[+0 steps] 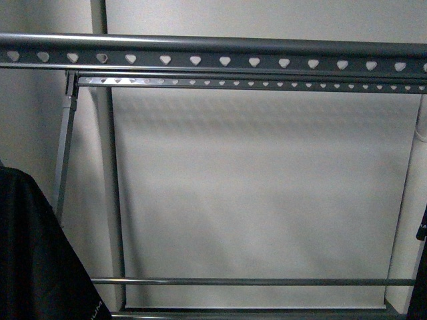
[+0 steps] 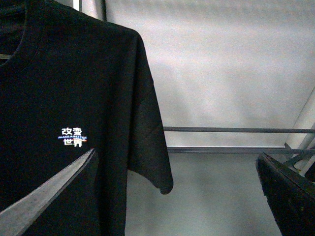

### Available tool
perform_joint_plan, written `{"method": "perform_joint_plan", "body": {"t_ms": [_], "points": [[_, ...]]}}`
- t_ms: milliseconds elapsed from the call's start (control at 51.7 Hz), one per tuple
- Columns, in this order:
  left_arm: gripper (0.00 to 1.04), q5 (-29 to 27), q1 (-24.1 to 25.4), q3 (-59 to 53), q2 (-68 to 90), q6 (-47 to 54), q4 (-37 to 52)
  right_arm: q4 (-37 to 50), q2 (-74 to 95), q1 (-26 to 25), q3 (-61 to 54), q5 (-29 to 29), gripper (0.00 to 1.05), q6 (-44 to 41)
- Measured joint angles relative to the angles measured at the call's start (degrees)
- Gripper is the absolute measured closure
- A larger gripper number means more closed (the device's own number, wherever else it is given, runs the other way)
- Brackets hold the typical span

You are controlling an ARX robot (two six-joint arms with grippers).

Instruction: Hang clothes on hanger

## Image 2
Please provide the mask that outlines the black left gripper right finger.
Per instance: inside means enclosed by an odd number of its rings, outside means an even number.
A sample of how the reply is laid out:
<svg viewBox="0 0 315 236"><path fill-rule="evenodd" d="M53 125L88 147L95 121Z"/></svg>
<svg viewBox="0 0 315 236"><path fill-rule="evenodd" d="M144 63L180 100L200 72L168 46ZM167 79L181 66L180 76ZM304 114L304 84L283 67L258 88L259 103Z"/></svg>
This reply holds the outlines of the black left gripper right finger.
<svg viewBox="0 0 315 236"><path fill-rule="evenodd" d="M262 153L256 170L264 196L283 236L315 234L315 184Z"/></svg>

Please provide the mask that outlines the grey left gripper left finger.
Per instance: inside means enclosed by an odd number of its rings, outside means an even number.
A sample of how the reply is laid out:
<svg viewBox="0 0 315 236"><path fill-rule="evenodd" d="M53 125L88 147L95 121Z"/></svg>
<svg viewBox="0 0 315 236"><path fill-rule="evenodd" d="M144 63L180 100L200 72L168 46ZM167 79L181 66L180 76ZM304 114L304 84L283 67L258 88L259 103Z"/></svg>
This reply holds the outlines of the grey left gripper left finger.
<svg viewBox="0 0 315 236"><path fill-rule="evenodd" d="M2 236L94 236L95 150L91 149L0 213Z"/></svg>

